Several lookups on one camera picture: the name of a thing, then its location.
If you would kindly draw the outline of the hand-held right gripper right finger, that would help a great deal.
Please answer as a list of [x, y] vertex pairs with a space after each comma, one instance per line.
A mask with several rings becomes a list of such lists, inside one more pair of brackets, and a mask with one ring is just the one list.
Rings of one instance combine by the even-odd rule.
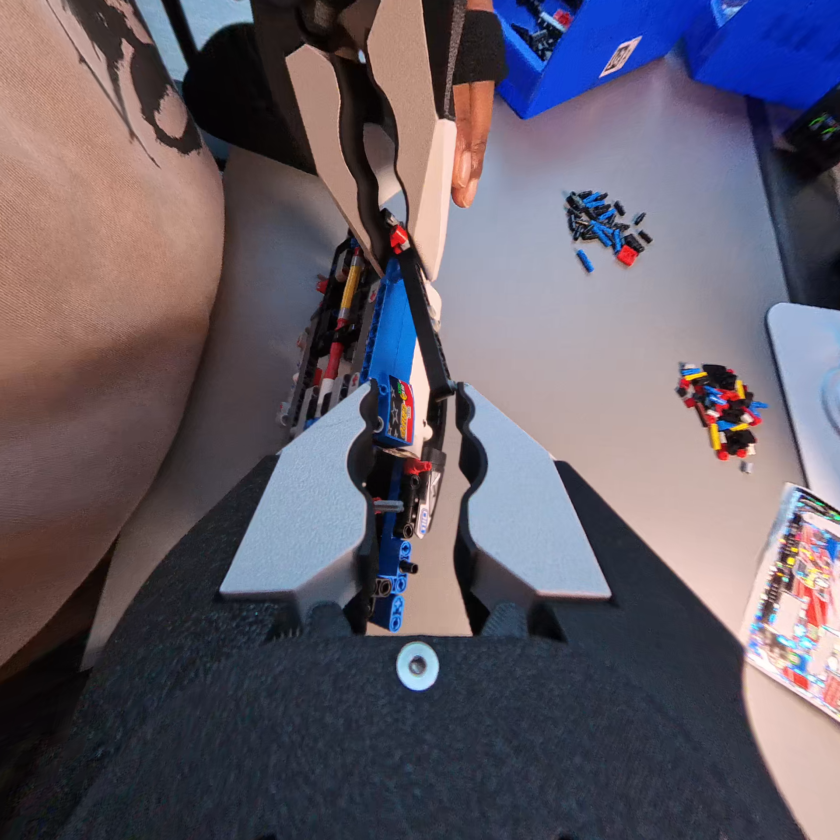
[[500, 605], [526, 621], [548, 605], [608, 603], [613, 593], [551, 453], [480, 394], [458, 383], [455, 572], [472, 632]]

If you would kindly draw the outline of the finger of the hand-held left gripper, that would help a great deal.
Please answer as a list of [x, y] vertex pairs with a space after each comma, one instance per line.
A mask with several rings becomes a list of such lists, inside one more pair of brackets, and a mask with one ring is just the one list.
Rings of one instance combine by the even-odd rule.
[[353, 237], [381, 277], [389, 261], [380, 185], [364, 147], [364, 126], [379, 107], [366, 65], [303, 44], [287, 59], [317, 174]]
[[406, 199], [407, 230], [428, 280], [443, 257], [456, 124], [453, 75], [457, 2], [382, 1], [367, 57], [395, 123], [395, 174]]

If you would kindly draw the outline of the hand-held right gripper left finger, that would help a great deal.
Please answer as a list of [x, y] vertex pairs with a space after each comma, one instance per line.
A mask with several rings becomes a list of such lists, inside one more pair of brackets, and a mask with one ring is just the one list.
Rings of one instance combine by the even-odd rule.
[[372, 595], [375, 512], [364, 483], [378, 420], [371, 380], [280, 451], [222, 598], [289, 603], [303, 618], [319, 603], [344, 607]]

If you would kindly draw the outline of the partly built lego car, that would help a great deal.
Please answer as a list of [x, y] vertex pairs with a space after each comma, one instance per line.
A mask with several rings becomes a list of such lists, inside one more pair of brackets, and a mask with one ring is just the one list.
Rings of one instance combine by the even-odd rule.
[[396, 633], [405, 593], [418, 571], [415, 541], [431, 529], [445, 475], [447, 404], [430, 395], [422, 352], [398, 260], [409, 248], [404, 226], [382, 209], [394, 258], [383, 279], [351, 235], [335, 249], [322, 299], [298, 340], [301, 356], [278, 420], [289, 440], [313, 426], [363, 383], [378, 388], [373, 433], [374, 504], [379, 568], [366, 619]]

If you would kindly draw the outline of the black lego beam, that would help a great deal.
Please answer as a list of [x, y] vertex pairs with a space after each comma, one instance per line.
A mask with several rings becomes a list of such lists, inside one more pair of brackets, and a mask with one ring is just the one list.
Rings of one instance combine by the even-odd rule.
[[413, 247], [395, 255], [403, 280], [409, 308], [412, 313], [416, 340], [421, 350], [429, 386], [430, 399], [441, 403], [456, 393], [445, 358], [443, 345], [434, 326], [429, 309], [421, 262]]

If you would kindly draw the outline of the heap of black lego pieces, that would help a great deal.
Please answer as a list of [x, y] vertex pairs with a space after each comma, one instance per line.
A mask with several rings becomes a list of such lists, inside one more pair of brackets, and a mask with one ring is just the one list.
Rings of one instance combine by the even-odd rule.
[[542, 62], [547, 62], [562, 37], [568, 33], [580, 7], [579, 2], [515, 1], [512, 31]]

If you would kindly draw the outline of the pile of multicoloured lego pieces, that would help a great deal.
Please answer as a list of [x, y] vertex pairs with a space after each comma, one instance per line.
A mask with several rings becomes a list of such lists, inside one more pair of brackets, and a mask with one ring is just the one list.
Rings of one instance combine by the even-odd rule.
[[705, 429], [711, 451], [723, 463], [748, 464], [756, 455], [755, 430], [770, 406], [724, 364], [679, 363], [675, 393]]

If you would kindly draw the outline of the person's left hand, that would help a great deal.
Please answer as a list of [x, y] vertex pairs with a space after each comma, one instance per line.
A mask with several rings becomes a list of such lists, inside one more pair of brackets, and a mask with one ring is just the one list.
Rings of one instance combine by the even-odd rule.
[[491, 1], [466, 4], [453, 73], [456, 146], [451, 196], [468, 208], [484, 168], [497, 84], [508, 64], [501, 23]]

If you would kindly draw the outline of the blue plastic bins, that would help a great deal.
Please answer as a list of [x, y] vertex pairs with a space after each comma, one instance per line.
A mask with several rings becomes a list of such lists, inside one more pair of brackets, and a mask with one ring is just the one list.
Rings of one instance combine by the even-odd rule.
[[501, 97], [530, 119], [665, 56], [699, 11], [698, 1], [583, 1], [551, 58], [542, 63], [512, 31], [513, 1], [496, 1], [508, 74]]

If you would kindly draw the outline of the pile of blue black pins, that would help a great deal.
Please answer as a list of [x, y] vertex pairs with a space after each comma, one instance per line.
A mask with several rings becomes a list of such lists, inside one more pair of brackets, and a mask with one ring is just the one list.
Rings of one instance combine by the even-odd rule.
[[600, 244], [614, 258], [624, 244], [634, 247], [641, 255], [654, 243], [643, 227], [647, 213], [630, 214], [625, 203], [609, 192], [570, 191], [564, 198], [563, 210], [574, 243]]

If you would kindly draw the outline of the shiny sticker sheet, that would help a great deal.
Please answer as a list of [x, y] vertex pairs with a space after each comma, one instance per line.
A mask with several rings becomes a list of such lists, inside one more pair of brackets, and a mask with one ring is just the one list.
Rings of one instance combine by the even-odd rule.
[[839, 512], [787, 484], [744, 614], [748, 664], [839, 720]]

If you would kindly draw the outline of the white stand base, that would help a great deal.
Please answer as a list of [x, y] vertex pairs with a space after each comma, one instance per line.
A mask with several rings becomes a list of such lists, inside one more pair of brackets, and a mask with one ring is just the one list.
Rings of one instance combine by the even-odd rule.
[[839, 311], [780, 302], [766, 324], [805, 484], [838, 508]]

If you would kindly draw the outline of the black power bank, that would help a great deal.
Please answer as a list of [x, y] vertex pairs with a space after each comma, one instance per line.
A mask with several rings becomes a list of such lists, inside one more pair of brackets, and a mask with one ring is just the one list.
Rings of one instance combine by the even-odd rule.
[[803, 111], [783, 132], [784, 142], [817, 172], [839, 163], [839, 86]]

